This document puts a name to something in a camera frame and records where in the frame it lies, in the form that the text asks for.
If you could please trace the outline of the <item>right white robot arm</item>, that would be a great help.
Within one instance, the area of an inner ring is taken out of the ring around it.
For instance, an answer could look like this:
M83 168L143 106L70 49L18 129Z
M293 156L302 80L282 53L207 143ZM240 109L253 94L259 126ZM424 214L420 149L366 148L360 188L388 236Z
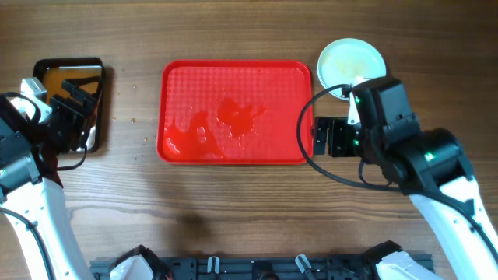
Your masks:
M481 199L470 160L446 129L422 131L403 83L394 77L364 79L323 90L349 94L348 117L319 117L314 151L358 156L381 169L386 184L339 177L343 184L402 193L428 222L459 279L497 277L497 233Z

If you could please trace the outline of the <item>white plate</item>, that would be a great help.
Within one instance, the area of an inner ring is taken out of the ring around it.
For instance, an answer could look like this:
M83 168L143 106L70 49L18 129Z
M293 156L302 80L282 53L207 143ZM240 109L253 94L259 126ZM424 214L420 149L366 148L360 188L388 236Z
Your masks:
M381 53L366 41L355 38L331 42L317 61L317 78L325 89L338 84L354 86L387 73Z

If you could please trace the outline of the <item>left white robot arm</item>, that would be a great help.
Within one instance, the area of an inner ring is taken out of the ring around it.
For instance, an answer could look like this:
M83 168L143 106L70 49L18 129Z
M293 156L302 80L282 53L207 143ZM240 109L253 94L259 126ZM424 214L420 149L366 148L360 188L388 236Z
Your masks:
M96 279L70 225L58 155L81 149L100 105L98 76L65 79L52 94L36 77L1 95L1 213L32 279Z

